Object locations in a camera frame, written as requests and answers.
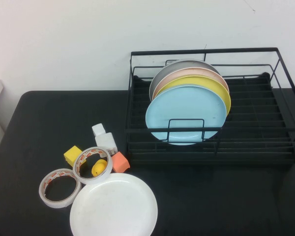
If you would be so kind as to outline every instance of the yellow ball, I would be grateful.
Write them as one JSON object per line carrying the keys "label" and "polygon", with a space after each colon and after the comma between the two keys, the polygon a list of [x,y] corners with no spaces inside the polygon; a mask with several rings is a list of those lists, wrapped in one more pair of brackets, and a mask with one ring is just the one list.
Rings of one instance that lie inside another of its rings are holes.
{"label": "yellow ball", "polygon": [[107,161],[104,159],[100,159],[96,161],[96,163],[92,167],[92,175],[94,177],[99,176],[107,167]]}

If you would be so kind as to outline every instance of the wire rack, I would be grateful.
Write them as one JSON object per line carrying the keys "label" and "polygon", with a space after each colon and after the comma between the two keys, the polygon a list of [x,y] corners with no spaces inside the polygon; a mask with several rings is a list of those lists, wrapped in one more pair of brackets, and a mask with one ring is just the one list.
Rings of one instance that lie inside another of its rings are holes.
{"label": "wire rack", "polygon": [[[148,129],[153,77],[164,65],[187,57],[210,63],[226,80],[232,107],[225,124],[170,128],[169,122]],[[202,137],[193,145],[169,143],[170,132],[185,131],[202,131]],[[217,133],[205,139],[207,131]],[[167,139],[151,132],[167,132]],[[126,133],[132,164],[290,165],[295,162],[295,86],[277,48],[132,52]]]}

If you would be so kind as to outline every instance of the white wall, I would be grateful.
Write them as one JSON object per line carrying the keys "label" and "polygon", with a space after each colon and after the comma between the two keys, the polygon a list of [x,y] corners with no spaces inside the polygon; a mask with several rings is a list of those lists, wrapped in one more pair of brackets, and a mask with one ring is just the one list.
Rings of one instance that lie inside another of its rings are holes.
{"label": "white wall", "polygon": [[126,89],[129,53],[278,47],[295,80],[295,0],[0,0],[0,122],[29,90]]}

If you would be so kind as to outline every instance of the orange block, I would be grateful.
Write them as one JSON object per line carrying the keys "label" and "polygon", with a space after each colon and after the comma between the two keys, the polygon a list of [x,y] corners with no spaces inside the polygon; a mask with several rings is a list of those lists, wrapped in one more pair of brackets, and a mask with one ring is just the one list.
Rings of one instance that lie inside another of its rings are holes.
{"label": "orange block", "polygon": [[113,159],[113,170],[116,173],[123,173],[125,170],[130,168],[129,162],[121,152],[117,152],[115,155],[112,156]]}

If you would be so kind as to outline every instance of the tape roll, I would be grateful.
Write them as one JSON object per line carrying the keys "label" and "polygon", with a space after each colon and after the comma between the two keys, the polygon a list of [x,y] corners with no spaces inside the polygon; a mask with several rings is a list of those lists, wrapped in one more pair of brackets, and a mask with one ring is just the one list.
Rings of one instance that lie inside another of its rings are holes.
{"label": "tape roll", "polygon": [[[96,177],[92,178],[84,178],[80,175],[80,167],[84,160],[86,160],[89,156],[92,156],[93,154],[99,154],[101,158],[107,157],[107,166],[103,173]],[[90,147],[86,150],[84,150],[80,156],[75,160],[73,164],[73,174],[75,177],[83,184],[96,184],[102,182],[104,179],[106,179],[109,174],[111,173],[113,169],[113,160],[112,157],[109,155],[109,153],[105,150],[104,147]]]}
{"label": "tape roll", "polygon": [[[61,176],[70,176],[74,178],[77,182],[75,189],[73,193],[67,197],[66,199],[63,199],[61,201],[51,201],[46,198],[45,196],[45,191],[48,186],[48,184],[55,178],[61,177]],[[82,185],[81,183],[77,180],[77,178],[74,176],[73,171],[70,169],[58,169],[55,171],[51,171],[49,174],[47,174],[42,182],[39,185],[39,196],[43,200],[43,202],[52,208],[63,208],[67,207],[68,205],[72,204],[76,196],[78,195],[79,191],[81,190]]]}

